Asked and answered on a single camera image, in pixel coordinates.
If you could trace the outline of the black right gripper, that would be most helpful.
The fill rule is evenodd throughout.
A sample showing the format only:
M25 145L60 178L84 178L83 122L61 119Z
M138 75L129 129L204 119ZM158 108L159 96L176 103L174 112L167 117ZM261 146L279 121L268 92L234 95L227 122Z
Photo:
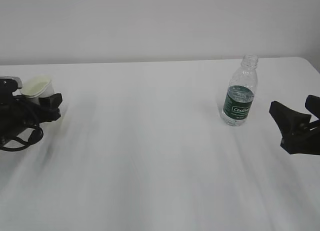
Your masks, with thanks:
M308 95L305 108L320 116L320 97ZM311 115L294 111L278 101L272 101L269 113L282 135L280 146L290 155L320 155L320 120L310 122Z

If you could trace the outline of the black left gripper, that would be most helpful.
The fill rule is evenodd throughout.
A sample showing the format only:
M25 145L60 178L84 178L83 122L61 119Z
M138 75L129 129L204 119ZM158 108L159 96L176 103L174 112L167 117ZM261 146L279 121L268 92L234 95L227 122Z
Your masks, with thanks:
M63 101L61 93L55 93L48 97L40 97L40 121L52 122L61 117L59 109ZM22 95L13 97L10 103L0 105L0 140L9 141L25 129L38 127L41 123L30 107L26 104Z

